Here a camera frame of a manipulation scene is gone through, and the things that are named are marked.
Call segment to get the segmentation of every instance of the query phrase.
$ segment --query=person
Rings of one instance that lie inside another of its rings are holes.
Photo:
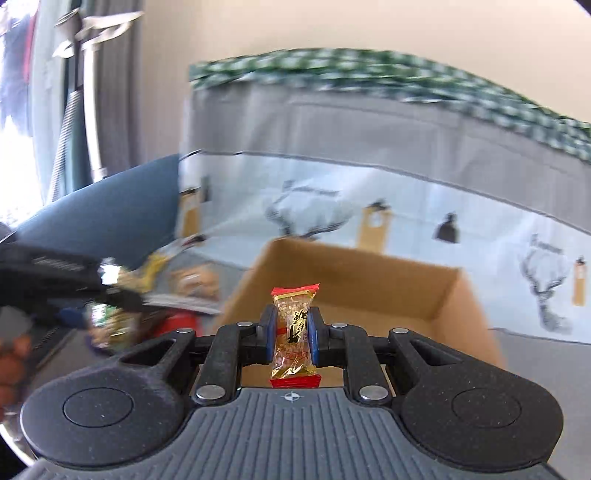
[[[25,376],[24,360],[30,352],[28,336],[14,340],[10,349],[2,348],[0,341],[0,422],[4,419],[4,407],[17,402],[16,387]]]

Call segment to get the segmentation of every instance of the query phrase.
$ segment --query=green patterned curtain trim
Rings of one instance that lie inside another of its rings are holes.
[[[439,103],[591,163],[591,124],[559,115],[496,83],[396,51],[299,48],[196,63],[195,89],[257,82]]]

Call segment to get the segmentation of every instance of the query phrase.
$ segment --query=red and gold candy packet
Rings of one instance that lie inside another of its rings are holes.
[[[277,340],[271,370],[274,388],[317,388],[321,376],[310,357],[308,308],[319,285],[274,288],[273,303],[279,311]]]

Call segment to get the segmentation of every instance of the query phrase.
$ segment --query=blue cushion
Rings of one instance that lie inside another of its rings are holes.
[[[31,245],[138,268],[174,239],[178,155],[154,160],[73,192],[17,230]]]

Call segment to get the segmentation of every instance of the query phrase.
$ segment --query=dark curtain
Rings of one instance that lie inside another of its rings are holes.
[[[85,15],[141,10],[142,0],[86,0]],[[138,76],[142,19],[118,38],[100,45],[96,63],[96,109],[100,157],[107,175],[139,165]]]

